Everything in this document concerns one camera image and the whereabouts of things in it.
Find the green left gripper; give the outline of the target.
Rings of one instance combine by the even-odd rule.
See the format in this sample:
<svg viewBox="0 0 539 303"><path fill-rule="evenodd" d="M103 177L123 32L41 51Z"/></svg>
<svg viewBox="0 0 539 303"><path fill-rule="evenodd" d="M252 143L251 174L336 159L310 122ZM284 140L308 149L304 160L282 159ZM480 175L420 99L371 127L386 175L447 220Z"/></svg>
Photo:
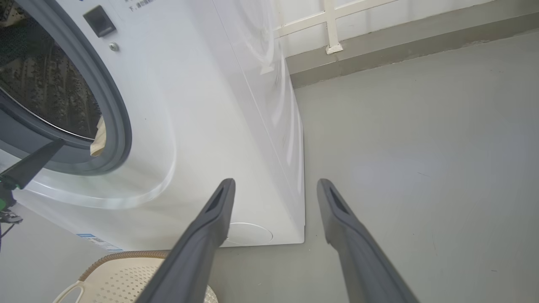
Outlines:
<svg viewBox="0 0 539 303"><path fill-rule="evenodd" d="M11 167L3 171L0 175L0 222L1 223L21 223L23 219L16 215L10 208L17 201L13 197L15 189L23 189L43 167L59 152L65 145L65 141L58 139L52 141L27 157L21 159Z"/></svg>

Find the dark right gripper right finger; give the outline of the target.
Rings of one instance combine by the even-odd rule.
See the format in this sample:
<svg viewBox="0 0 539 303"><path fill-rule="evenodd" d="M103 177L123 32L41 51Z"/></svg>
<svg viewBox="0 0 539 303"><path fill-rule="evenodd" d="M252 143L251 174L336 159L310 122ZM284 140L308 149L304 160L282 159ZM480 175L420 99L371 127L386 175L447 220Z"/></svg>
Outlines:
<svg viewBox="0 0 539 303"><path fill-rule="evenodd" d="M351 303L416 303L418 299L335 185L316 187L326 241L339 254Z"/></svg>

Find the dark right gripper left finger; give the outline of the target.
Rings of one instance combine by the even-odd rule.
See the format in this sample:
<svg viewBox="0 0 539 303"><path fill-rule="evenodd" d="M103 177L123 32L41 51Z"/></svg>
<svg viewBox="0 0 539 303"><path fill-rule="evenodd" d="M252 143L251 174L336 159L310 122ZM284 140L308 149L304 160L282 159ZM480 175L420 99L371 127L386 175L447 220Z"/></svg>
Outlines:
<svg viewBox="0 0 539 303"><path fill-rule="evenodd" d="M235 181L222 180L138 296L137 303L202 303L218 247L227 239Z"/></svg>

